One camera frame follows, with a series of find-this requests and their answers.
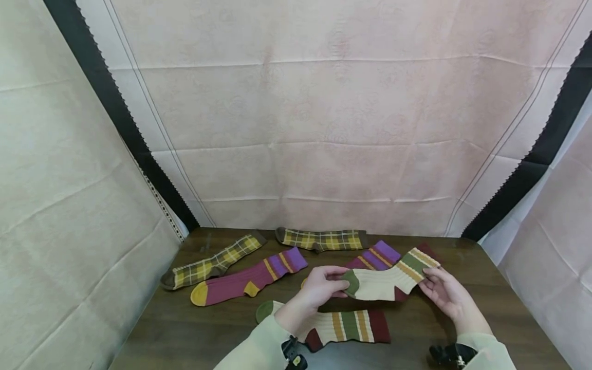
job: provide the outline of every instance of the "cream sock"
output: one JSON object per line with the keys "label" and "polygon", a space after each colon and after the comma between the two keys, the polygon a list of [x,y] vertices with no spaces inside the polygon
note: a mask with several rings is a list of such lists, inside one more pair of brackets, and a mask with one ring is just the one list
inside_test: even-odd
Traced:
{"label": "cream sock", "polygon": [[[283,305],[276,301],[263,303],[257,308],[257,322],[275,314]],[[295,337],[300,343],[306,344],[311,352],[320,350],[329,342],[391,342],[387,321],[379,310],[317,313],[303,323]]]}
{"label": "cream sock", "polygon": [[440,263],[426,244],[411,249],[396,265],[384,271],[352,269],[343,274],[349,281],[345,293],[362,301],[404,301],[411,290],[425,278],[424,268]]}

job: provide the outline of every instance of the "black trim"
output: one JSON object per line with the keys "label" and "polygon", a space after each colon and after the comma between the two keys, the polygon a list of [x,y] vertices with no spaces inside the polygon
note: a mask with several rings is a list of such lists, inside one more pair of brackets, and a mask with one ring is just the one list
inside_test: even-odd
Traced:
{"label": "black trim", "polygon": [[543,177],[592,90],[592,33],[567,73],[543,132],[504,185],[473,219],[462,237],[478,241]]}
{"label": "black trim", "polygon": [[148,149],[76,2],[74,0],[44,0],[44,2],[91,83],[92,89],[144,174],[189,231],[199,227],[200,224],[193,213]]}

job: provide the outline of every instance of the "wooden table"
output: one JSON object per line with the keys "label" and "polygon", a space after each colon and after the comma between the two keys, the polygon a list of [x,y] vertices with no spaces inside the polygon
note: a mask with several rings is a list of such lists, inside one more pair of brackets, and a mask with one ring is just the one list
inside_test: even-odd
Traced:
{"label": "wooden table", "polygon": [[[211,256],[248,230],[197,229],[183,243],[172,266],[182,266]],[[261,259],[285,250],[272,231],[262,231],[268,242],[233,265],[228,274],[241,271]],[[401,254],[427,242],[442,265],[463,283],[497,338],[506,344],[516,368],[569,369],[535,319],[504,280],[478,244],[465,239],[403,236],[368,236],[373,245],[384,240]],[[240,297],[210,307],[196,307],[192,287],[169,292],[157,287],[138,323],[115,358],[113,370],[212,369],[247,338],[256,326],[255,310],[268,300],[288,301],[310,269],[345,265],[360,251],[324,252],[302,250],[309,267],[268,285],[255,298]],[[430,369],[426,357],[430,345],[455,341],[454,326],[419,290],[398,302],[364,302],[332,299],[321,311],[384,310],[391,333],[388,344],[330,343],[317,353],[301,346],[310,369]]]}

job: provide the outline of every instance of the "wristwatch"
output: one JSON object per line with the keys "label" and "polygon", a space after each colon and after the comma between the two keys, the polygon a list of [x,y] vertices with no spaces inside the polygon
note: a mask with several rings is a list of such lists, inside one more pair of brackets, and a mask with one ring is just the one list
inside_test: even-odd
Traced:
{"label": "wristwatch", "polygon": [[282,352],[288,362],[287,370],[305,370],[308,368],[308,363],[303,355],[296,352],[296,343],[298,341],[293,335],[290,335],[287,341],[282,343]]}
{"label": "wristwatch", "polygon": [[469,346],[454,343],[445,348],[430,346],[430,354],[438,365],[454,364],[457,369],[462,370],[477,355],[477,351]]}

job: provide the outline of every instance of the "sock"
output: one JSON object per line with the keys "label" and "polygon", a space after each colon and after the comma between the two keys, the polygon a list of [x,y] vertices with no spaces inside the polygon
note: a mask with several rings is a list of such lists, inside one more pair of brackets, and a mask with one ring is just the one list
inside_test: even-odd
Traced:
{"label": "sock", "polygon": [[[275,314],[283,305],[276,301],[263,303],[257,308],[257,322]],[[302,325],[295,337],[306,344],[310,352],[320,350],[329,342],[391,343],[387,320],[380,310],[317,313]]]}
{"label": "sock", "polygon": [[347,271],[343,274],[343,279],[349,281],[345,293],[362,301],[404,301],[417,283],[425,278],[424,268],[440,266],[434,256],[427,244],[422,244],[411,249],[388,270]]}
{"label": "sock", "polygon": [[306,260],[298,248],[294,247],[236,274],[200,282],[191,292],[191,302],[198,306],[207,306],[245,294],[254,297],[265,286],[285,274],[294,274],[306,266]]}
{"label": "sock", "polygon": [[160,283],[166,290],[177,290],[215,276],[222,276],[232,264],[258,250],[265,243],[267,240],[254,230],[210,258],[168,270],[160,278]]}
{"label": "sock", "polygon": [[301,231],[278,227],[275,236],[281,244],[313,250],[317,253],[326,250],[357,250],[368,247],[366,231]]}
{"label": "sock", "polygon": [[375,271],[387,270],[395,265],[401,258],[399,252],[380,240],[370,249],[365,250],[361,255],[351,260],[345,267],[350,269],[367,269]]}

